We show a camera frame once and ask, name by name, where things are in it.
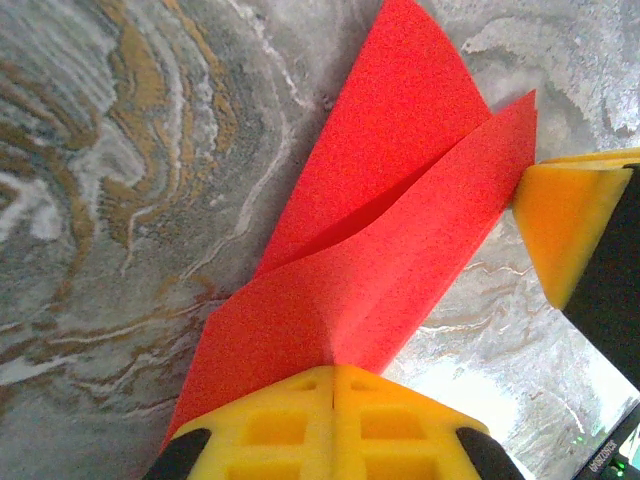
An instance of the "stone surface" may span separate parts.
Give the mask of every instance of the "stone surface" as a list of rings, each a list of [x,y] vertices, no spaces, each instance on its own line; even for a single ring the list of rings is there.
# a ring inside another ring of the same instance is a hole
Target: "stone surface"
[[[492,107],[539,89],[540,158],[640,145],[634,0],[421,3]],[[379,6],[0,4],[0,477],[145,471]],[[637,397],[544,302],[509,213],[387,376],[540,479],[569,478]]]

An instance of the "gray marble surface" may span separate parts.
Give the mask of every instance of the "gray marble surface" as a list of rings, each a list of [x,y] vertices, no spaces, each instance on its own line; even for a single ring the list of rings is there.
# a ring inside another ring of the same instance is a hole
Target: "gray marble surface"
[[[635,0],[424,0],[539,158],[640,145]],[[0,478],[136,478],[251,277],[379,0],[0,2]],[[568,479],[637,392],[510,213],[386,372]]]

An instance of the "yellow foam block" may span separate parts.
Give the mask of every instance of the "yellow foam block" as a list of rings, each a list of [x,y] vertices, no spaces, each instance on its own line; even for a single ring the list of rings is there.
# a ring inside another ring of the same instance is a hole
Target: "yellow foam block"
[[[634,150],[554,159],[529,167],[513,213],[549,303],[564,308],[637,162]]]
[[[211,432],[188,480],[479,480],[460,427],[487,432],[412,390],[338,366],[243,397],[173,438]]]

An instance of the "yellow plastic part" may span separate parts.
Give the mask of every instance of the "yellow plastic part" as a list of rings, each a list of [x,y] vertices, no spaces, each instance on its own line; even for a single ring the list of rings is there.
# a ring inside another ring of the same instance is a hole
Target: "yellow plastic part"
[[[564,308],[639,161],[637,149],[529,167],[513,214],[549,303]]]
[[[188,480],[479,480],[456,437],[480,422],[355,367],[318,367],[203,415]]]

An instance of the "red foam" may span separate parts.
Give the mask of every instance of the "red foam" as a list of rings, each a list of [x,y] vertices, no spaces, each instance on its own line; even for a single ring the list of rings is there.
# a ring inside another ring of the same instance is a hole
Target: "red foam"
[[[167,438],[313,366],[379,372],[506,207],[535,121],[532,94],[491,117],[433,20],[387,0],[260,275],[210,316]]]

